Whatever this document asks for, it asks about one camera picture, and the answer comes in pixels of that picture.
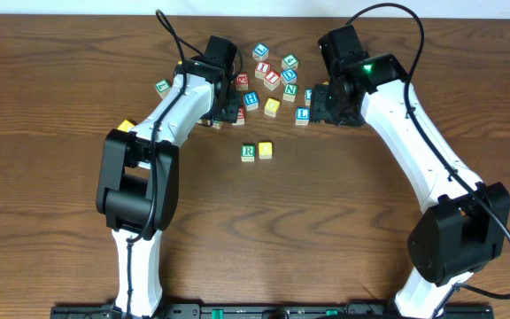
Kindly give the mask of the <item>green R block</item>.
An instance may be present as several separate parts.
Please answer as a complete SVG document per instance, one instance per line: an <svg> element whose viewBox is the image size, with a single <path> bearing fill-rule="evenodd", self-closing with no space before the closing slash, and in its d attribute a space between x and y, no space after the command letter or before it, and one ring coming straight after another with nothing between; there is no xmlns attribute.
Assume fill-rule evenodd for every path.
<svg viewBox="0 0 510 319"><path fill-rule="evenodd" d="M241 146L241 161L253 162L256 157L256 147L254 144L243 144Z"/></svg>

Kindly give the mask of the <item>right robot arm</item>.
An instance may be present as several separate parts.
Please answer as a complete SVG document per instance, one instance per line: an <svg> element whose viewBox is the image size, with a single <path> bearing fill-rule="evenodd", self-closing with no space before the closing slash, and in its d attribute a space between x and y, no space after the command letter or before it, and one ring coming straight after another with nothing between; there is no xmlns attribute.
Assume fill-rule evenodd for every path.
<svg viewBox="0 0 510 319"><path fill-rule="evenodd" d="M407 239L413 270L392 301L402 318L438 318L468 279L510 242L510 195L487 185L455 154L424 112L411 75L391 54L323 56L330 82L315 86L310 119L369 125L404 171L422 216Z"/></svg>

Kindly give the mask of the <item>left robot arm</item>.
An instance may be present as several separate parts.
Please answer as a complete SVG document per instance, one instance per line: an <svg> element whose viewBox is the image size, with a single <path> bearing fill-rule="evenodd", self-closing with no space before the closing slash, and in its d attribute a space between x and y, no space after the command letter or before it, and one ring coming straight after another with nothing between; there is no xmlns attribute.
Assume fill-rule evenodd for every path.
<svg viewBox="0 0 510 319"><path fill-rule="evenodd" d="M160 243L179 198L182 145L202 120L233 122L233 62L186 59L173 85L144 120L114 128L104 140L97 211L112 231L119 261L119 292L113 309L126 318L151 318L163 298Z"/></svg>

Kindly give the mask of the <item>yellow O block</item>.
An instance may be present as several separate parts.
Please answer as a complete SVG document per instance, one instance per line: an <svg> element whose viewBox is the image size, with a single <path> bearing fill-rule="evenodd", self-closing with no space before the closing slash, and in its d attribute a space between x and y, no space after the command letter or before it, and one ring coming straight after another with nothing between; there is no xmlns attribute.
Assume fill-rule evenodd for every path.
<svg viewBox="0 0 510 319"><path fill-rule="evenodd" d="M264 114L270 117L275 117L280 108L281 102L274 98L269 98L264 107Z"/></svg>

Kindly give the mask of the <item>green B block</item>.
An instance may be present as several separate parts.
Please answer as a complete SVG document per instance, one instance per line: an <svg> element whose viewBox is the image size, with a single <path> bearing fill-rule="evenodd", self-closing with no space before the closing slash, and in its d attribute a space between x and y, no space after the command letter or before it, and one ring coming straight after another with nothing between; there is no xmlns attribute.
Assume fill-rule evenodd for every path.
<svg viewBox="0 0 510 319"><path fill-rule="evenodd" d="M222 126L223 126L223 122L222 121L213 121L212 122L212 128L221 129Z"/></svg>

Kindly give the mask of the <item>yellow block cluster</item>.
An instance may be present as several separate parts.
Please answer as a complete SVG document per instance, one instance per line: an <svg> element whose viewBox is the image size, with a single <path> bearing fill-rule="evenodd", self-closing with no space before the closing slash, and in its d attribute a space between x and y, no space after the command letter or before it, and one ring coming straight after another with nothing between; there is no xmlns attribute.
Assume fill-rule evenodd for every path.
<svg viewBox="0 0 510 319"><path fill-rule="evenodd" d="M273 157L273 143L260 142L259 143L259 158L261 160L269 160Z"/></svg>

